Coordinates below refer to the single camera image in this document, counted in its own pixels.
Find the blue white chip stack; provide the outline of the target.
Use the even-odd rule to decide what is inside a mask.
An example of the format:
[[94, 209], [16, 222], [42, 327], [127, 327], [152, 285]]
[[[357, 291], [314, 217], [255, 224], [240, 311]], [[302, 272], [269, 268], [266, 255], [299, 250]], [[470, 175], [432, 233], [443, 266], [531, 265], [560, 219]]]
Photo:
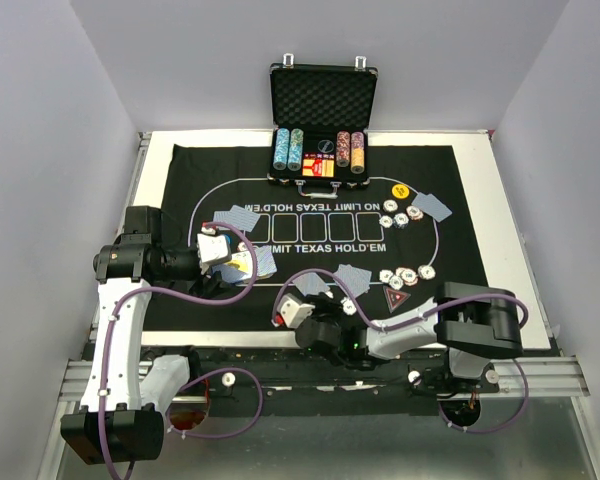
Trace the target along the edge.
[[347, 316], [353, 316], [357, 313], [357, 308], [350, 298], [343, 298], [341, 300], [341, 307], [343, 313]]

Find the playing card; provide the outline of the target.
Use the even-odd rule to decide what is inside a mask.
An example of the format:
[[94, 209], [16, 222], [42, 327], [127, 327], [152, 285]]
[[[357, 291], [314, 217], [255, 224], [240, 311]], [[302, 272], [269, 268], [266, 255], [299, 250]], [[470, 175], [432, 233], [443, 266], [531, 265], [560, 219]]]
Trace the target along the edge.
[[350, 264], [340, 264], [335, 276], [347, 286], [355, 298], [365, 294], [370, 289], [372, 272], [369, 270], [354, 267]]

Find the blue backed card deck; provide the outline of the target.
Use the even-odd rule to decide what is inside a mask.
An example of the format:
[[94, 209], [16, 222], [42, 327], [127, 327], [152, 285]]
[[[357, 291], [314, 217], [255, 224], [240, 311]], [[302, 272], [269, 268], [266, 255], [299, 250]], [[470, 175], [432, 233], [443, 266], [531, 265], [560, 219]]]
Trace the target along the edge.
[[257, 278], [266, 279], [277, 272], [277, 265], [270, 246], [255, 250], [257, 258]]

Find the triangular dealer button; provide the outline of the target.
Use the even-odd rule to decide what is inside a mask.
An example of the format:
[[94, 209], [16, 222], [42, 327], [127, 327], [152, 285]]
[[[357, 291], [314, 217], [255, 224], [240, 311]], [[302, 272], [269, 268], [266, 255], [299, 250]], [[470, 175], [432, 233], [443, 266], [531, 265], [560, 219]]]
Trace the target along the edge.
[[397, 310], [410, 297], [409, 293], [396, 290], [387, 285], [383, 287], [383, 292], [390, 313], [393, 313], [395, 310]]

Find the grey white chip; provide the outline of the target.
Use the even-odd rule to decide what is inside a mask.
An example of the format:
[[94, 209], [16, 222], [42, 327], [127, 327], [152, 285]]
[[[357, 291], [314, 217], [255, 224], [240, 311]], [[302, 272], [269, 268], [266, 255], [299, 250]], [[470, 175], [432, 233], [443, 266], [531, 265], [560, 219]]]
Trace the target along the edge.
[[383, 210], [387, 213], [394, 213], [398, 210], [398, 204], [392, 199], [385, 200], [383, 202]]

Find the yellow round blind button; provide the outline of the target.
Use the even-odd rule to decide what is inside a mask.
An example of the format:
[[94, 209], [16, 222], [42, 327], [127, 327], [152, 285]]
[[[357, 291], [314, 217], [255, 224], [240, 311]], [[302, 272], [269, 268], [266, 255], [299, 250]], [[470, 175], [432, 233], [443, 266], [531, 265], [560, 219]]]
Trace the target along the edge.
[[397, 183], [392, 186], [391, 194], [396, 199], [404, 200], [409, 197], [410, 189], [404, 184]]

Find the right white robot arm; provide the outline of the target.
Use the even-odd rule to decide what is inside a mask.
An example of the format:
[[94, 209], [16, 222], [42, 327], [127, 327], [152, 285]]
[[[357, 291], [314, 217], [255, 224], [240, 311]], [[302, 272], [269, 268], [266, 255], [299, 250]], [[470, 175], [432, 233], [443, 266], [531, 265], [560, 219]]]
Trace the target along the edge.
[[[355, 326], [345, 308], [322, 300], [304, 302], [293, 317], [295, 342], [334, 366], [372, 371], [430, 344], [445, 347], [440, 379], [460, 392], [481, 380], [493, 360], [523, 353], [521, 331], [528, 307], [508, 290], [457, 282], [441, 284], [420, 308]], [[306, 308], [308, 313], [300, 312]]]

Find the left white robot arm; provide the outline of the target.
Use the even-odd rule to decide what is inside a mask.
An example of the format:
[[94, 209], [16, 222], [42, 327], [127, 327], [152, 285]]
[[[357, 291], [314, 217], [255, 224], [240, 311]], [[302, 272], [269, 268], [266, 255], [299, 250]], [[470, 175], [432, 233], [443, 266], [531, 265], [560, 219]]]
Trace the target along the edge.
[[190, 282], [209, 296], [216, 284], [204, 275], [230, 258], [230, 241], [206, 228], [193, 246], [169, 247], [162, 220], [156, 207], [127, 208], [121, 234], [94, 258], [100, 325], [90, 376], [77, 412], [63, 416], [60, 427], [88, 465], [156, 459], [174, 397], [201, 385], [192, 352], [162, 355], [140, 374], [144, 320], [154, 283]]

